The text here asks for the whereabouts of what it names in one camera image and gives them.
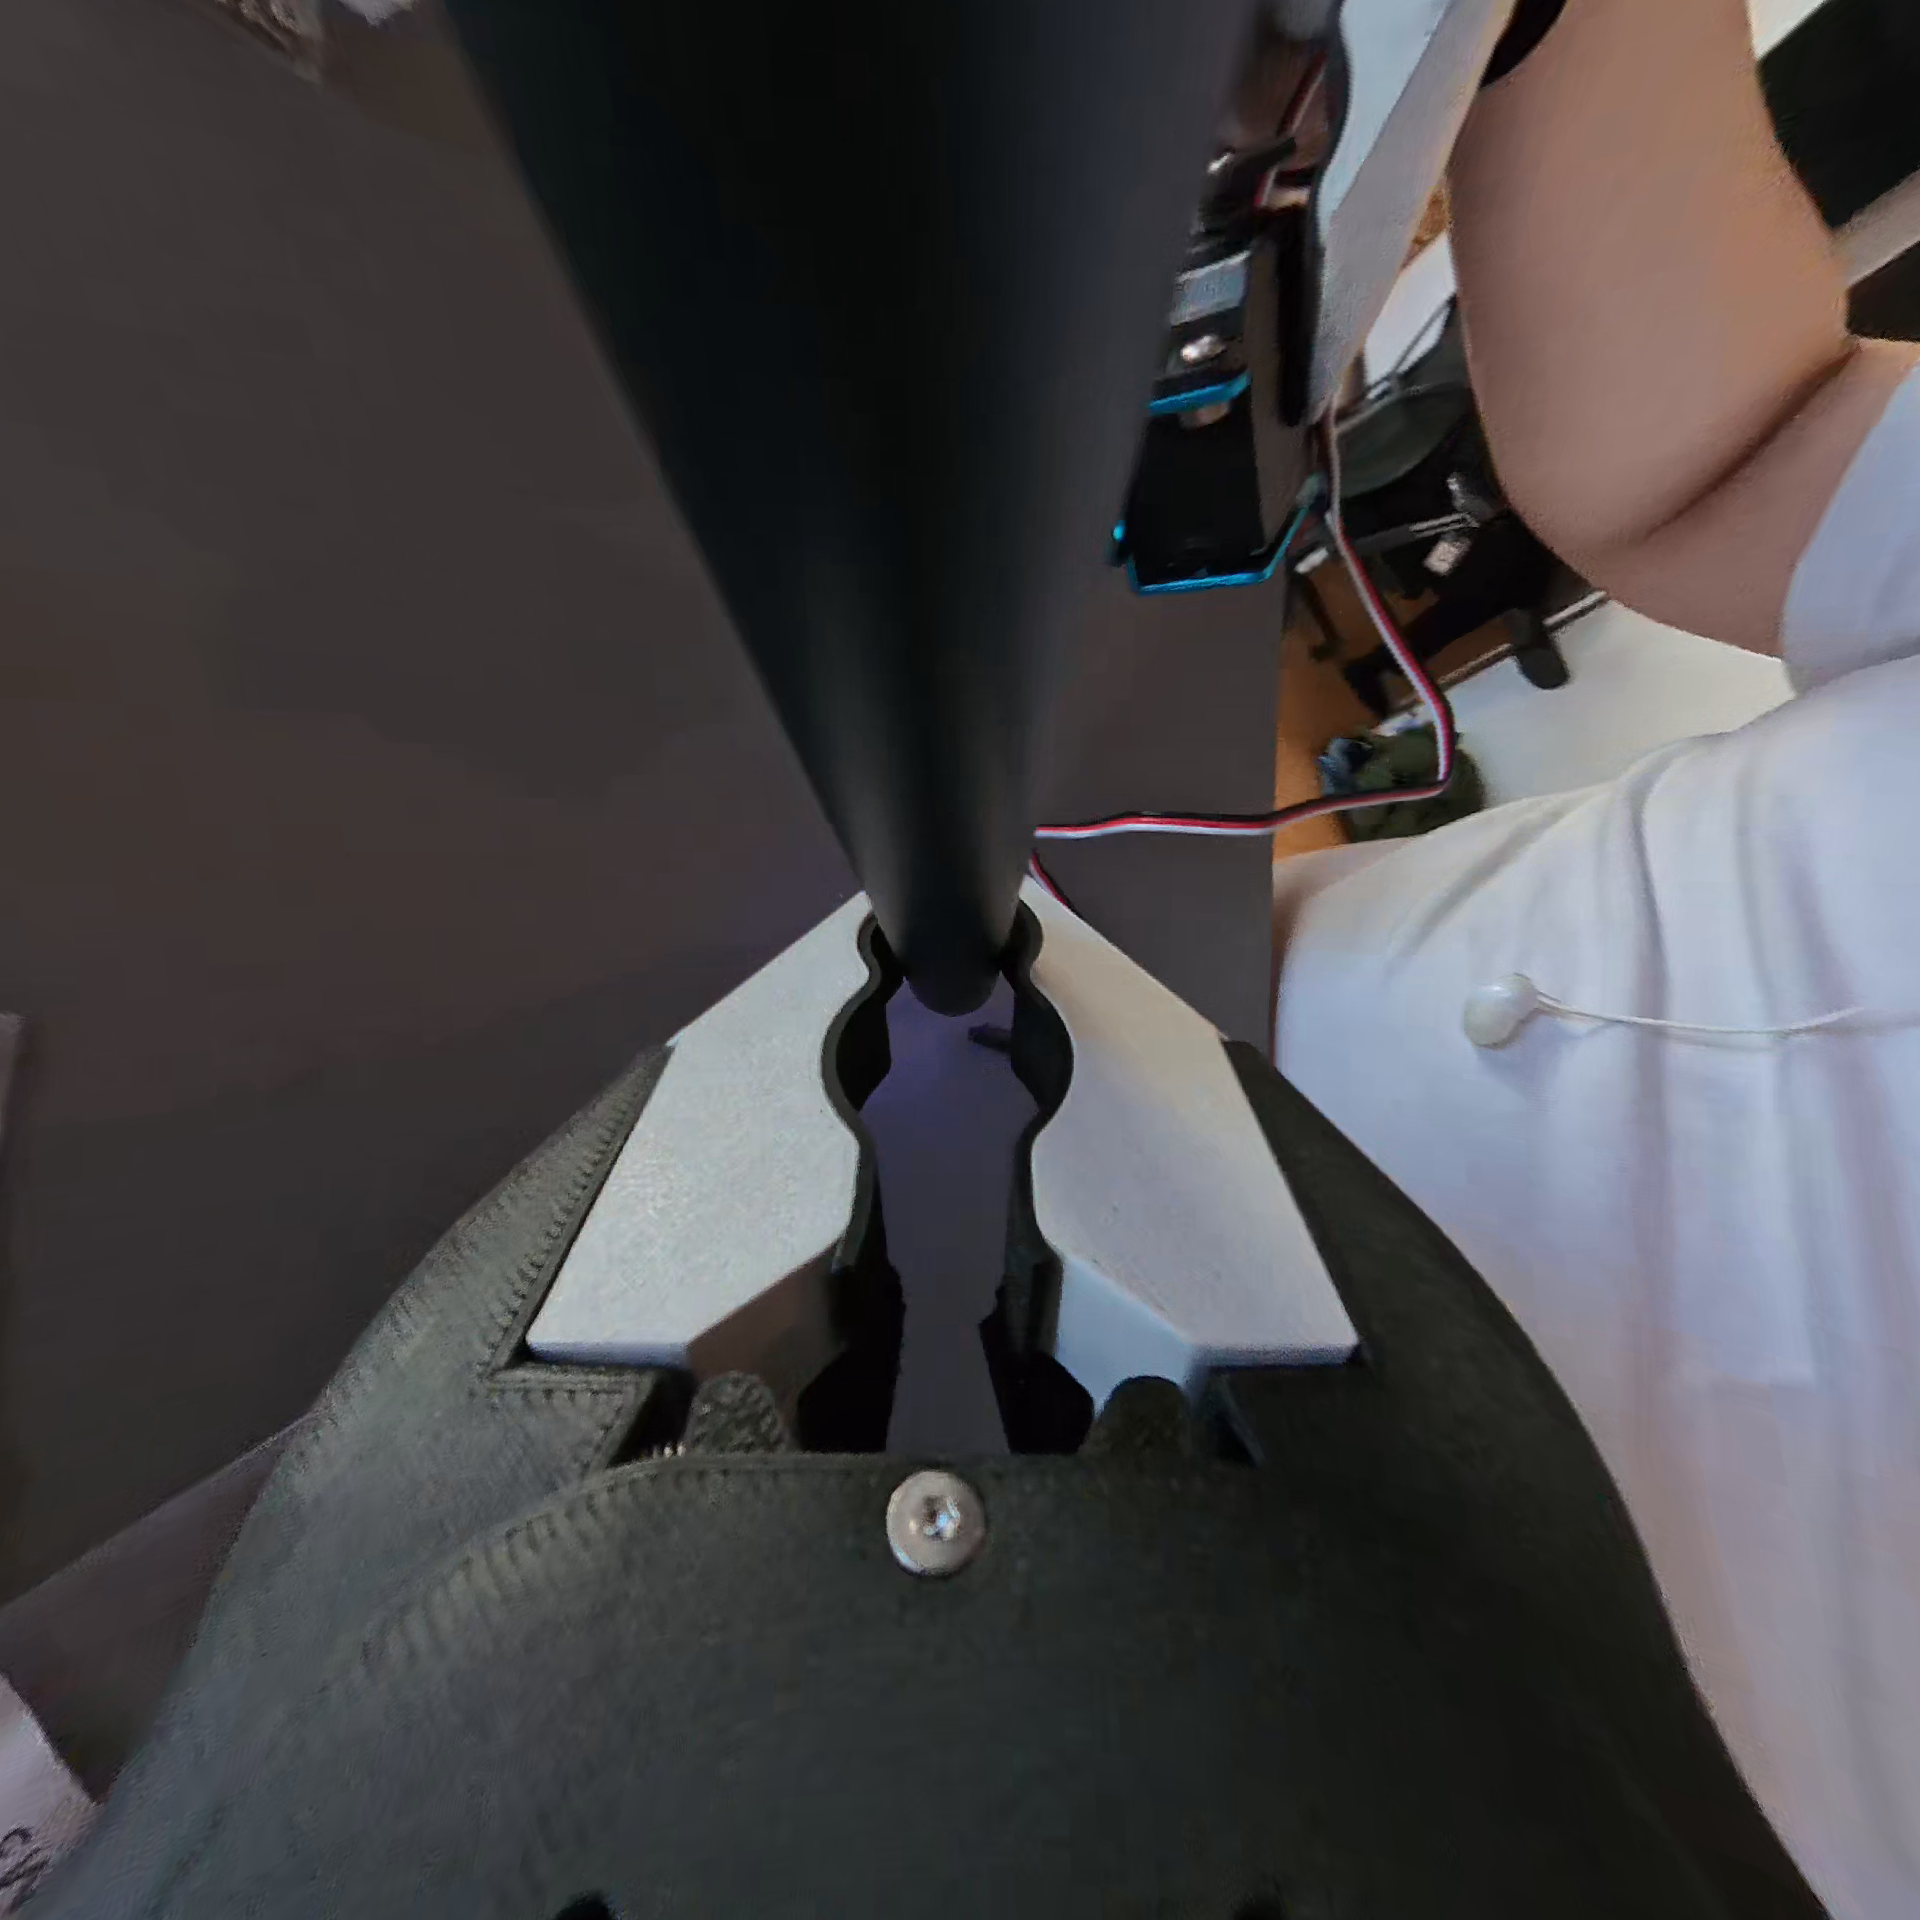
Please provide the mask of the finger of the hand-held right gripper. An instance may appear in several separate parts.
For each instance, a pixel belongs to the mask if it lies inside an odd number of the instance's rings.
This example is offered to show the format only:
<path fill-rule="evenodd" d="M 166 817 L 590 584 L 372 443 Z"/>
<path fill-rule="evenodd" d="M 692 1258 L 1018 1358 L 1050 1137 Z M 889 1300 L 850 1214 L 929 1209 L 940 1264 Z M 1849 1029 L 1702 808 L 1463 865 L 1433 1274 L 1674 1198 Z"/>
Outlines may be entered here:
<path fill-rule="evenodd" d="M 1511 3 L 1349 3 L 1336 14 L 1346 117 L 1317 185 L 1319 419 L 1398 281 L 1412 234 L 1512 17 Z"/>

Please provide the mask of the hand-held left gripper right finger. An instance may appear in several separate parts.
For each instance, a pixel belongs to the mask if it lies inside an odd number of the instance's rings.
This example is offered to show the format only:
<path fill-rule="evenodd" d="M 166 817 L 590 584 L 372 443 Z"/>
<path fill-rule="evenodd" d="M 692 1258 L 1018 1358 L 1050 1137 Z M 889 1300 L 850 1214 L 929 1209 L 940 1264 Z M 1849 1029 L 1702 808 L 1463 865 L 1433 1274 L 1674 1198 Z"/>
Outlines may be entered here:
<path fill-rule="evenodd" d="M 1342 1365 L 1359 1338 L 1220 1032 L 1070 908 L 1018 904 L 1005 955 L 1015 1145 L 980 1326 L 1012 1451 L 1076 1451 L 1113 1393 Z"/>

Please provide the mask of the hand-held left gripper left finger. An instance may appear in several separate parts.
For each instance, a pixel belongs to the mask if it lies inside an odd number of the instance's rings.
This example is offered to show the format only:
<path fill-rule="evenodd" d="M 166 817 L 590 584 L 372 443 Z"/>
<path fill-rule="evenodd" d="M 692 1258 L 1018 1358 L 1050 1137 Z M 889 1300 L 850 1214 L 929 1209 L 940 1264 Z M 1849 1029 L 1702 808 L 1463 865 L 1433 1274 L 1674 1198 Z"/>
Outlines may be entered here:
<path fill-rule="evenodd" d="M 759 1379 L 809 1451 L 884 1448 L 904 1300 L 864 1108 L 901 986 L 853 896 L 663 1051 L 525 1331 L 530 1358 Z"/>

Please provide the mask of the black screwdriver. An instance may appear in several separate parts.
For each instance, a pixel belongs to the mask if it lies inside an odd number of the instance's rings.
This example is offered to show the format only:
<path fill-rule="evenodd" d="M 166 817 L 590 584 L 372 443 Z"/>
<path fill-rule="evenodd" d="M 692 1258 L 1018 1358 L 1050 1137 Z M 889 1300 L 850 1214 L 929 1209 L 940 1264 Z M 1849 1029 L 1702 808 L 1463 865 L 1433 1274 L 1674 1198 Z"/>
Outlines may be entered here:
<path fill-rule="evenodd" d="M 446 5 L 904 984 L 984 1002 L 1253 5 Z"/>

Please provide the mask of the person's right forearm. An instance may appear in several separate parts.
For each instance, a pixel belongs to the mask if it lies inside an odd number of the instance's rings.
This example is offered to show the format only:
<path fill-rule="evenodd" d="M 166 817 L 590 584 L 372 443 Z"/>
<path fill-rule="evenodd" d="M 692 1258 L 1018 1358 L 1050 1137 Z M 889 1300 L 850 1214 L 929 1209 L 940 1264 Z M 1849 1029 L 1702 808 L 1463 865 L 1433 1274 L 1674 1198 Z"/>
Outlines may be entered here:
<path fill-rule="evenodd" d="M 1877 406 L 1738 3 L 1567 3 L 1447 173 L 1502 491 L 1589 585 L 1777 653 L 1792 570 Z"/>

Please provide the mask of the dark grey desk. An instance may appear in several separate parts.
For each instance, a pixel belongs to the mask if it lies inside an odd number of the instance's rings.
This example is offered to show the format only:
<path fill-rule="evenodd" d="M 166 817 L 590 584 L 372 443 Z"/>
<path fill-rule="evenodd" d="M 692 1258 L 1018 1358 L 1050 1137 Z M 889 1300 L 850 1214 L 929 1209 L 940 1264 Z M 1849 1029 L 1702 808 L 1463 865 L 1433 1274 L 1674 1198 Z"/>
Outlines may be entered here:
<path fill-rule="evenodd" d="M 5 5 L 5 1601 L 288 1427 L 854 877 L 446 5 Z M 1270 794 L 1104 566 L 1039 817 Z"/>

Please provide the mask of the black office chair base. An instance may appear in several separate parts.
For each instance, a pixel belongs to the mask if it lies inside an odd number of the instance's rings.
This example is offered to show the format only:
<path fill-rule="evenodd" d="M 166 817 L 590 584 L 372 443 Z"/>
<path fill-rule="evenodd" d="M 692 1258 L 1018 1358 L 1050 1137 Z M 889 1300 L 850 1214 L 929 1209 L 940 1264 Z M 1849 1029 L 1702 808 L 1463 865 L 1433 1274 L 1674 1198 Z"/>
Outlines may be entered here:
<path fill-rule="evenodd" d="M 1522 678 L 1569 682 L 1546 632 L 1556 558 L 1506 502 L 1463 372 L 1415 378 L 1335 430 L 1335 502 L 1370 585 L 1422 602 L 1393 624 L 1420 667 L 1498 626 Z"/>

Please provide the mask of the person's white top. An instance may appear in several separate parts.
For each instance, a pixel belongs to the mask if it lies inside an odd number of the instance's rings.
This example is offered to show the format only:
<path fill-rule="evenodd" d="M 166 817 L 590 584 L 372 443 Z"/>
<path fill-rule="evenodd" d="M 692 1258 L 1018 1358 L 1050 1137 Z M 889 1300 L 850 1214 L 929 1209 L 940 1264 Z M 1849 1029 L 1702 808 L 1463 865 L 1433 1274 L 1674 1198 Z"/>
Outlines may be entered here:
<path fill-rule="evenodd" d="M 1287 859 L 1277 1056 L 1476 1264 L 1832 1916 L 1916 1916 L 1918 414 L 1788 594 L 1792 698 Z"/>

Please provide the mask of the dark cloth heap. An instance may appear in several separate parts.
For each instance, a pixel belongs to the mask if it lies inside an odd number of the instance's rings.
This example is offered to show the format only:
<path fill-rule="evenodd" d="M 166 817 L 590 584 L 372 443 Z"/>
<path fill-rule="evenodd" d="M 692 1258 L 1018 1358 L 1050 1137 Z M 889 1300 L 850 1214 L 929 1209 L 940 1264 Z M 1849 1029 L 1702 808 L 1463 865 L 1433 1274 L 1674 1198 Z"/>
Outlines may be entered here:
<path fill-rule="evenodd" d="M 1447 789 L 1410 798 L 1412 789 L 1438 787 L 1438 745 L 1431 728 L 1397 734 L 1336 736 L 1317 756 L 1326 798 L 1383 798 L 1370 808 L 1342 810 L 1335 820 L 1354 845 L 1401 842 L 1438 833 L 1486 810 L 1476 762 L 1453 748 Z"/>

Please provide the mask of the clear plastic screw bag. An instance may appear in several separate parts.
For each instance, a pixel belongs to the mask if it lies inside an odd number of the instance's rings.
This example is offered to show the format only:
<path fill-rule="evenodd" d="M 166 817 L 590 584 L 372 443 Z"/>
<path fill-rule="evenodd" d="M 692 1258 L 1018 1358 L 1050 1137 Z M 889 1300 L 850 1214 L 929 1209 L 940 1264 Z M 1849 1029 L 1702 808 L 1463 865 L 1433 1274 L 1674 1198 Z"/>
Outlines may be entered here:
<path fill-rule="evenodd" d="M 1 1680 L 1 1916 L 12 1917 L 85 1838 L 96 1805 L 41 1721 Z"/>

